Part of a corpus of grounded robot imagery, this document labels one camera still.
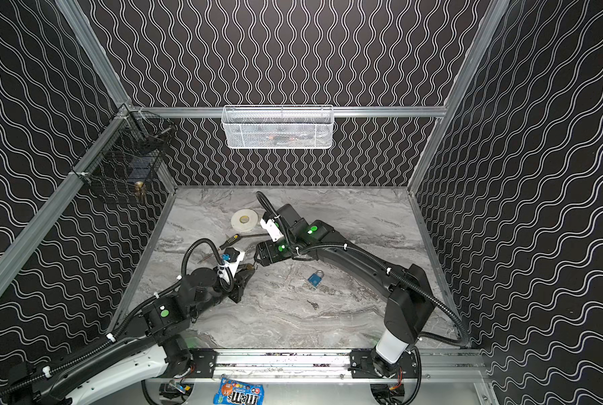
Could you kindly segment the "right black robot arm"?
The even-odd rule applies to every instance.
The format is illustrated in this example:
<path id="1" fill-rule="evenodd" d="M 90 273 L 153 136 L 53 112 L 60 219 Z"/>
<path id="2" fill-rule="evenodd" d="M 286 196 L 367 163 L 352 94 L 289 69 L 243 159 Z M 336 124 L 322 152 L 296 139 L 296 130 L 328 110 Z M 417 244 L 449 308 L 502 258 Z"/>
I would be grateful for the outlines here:
<path id="1" fill-rule="evenodd" d="M 269 234 L 267 241 L 257 245 L 256 263 L 262 267 L 287 260 L 327 263 L 387 300 L 385 331 L 369 357 L 369 375 L 399 376 L 400 359 L 422 338 L 464 349 L 471 347 L 462 319 L 433 295 L 423 268 L 415 264 L 404 268 L 385 261 L 321 220 L 308 223 L 289 204 L 276 209 L 264 193 L 257 191 L 256 197 L 264 209 L 261 225 Z M 452 321 L 458 330 L 456 339 L 423 330 L 436 309 Z"/>

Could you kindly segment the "blue padlock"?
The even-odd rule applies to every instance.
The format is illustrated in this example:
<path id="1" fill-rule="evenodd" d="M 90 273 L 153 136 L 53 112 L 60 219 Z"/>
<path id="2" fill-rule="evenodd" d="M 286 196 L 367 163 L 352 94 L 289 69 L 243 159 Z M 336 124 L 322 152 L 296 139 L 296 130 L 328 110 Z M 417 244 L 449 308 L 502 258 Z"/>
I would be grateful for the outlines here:
<path id="1" fill-rule="evenodd" d="M 320 283 L 323 280 L 323 276 L 324 273 L 321 270 L 316 271 L 315 273 L 311 274 L 308 277 L 308 283 L 313 287 L 313 288 L 317 288 L 318 285 L 320 285 Z"/>

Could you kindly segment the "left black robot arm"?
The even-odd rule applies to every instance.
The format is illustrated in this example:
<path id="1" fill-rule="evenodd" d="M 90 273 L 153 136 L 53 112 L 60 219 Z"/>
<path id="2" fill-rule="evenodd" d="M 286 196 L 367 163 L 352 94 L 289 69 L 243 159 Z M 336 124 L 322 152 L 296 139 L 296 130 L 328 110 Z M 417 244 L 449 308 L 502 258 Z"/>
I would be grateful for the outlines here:
<path id="1" fill-rule="evenodd" d="M 233 247 L 209 239 L 183 256 L 178 280 L 130 310 L 113 331 L 64 358 L 11 368 L 0 401 L 7 404 L 91 404 L 154 377 L 182 378 L 200 366 L 182 334 L 225 299 L 239 302 L 255 268 Z"/>

